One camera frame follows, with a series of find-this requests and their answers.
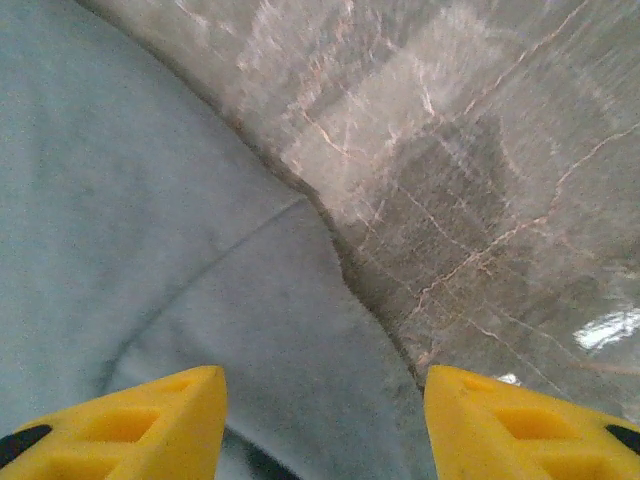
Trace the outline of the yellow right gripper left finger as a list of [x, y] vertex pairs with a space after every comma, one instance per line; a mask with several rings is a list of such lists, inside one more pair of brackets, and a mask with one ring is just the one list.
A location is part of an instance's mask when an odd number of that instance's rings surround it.
[[0, 439], [0, 480], [214, 480], [222, 368], [201, 366], [47, 414]]

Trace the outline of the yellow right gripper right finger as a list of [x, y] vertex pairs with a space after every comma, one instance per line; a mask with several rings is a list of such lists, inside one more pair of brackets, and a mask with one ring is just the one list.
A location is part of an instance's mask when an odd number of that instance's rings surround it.
[[640, 426], [452, 366], [429, 369], [438, 480], [640, 480]]

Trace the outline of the grey t-shirt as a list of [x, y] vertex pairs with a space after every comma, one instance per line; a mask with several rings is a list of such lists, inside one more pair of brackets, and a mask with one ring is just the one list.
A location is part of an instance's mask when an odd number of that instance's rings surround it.
[[0, 434], [219, 365], [216, 480], [433, 480], [423, 402], [329, 232], [75, 0], [0, 0]]

